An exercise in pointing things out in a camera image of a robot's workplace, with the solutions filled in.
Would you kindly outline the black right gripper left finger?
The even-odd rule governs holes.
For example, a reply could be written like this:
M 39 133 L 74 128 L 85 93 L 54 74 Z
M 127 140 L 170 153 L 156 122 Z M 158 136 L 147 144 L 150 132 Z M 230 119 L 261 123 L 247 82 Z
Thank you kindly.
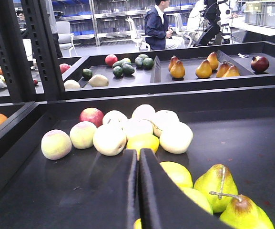
M 47 187 L 56 219 L 50 229 L 132 229 L 139 214 L 135 150 L 93 161 L 49 163 Z

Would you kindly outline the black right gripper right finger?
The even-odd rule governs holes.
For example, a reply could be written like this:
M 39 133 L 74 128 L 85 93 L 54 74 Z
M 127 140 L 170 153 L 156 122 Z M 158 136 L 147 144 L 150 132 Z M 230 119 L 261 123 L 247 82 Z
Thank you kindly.
M 228 229 L 190 200 L 172 182 L 150 149 L 139 159 L 139 197 L 143 229 Z

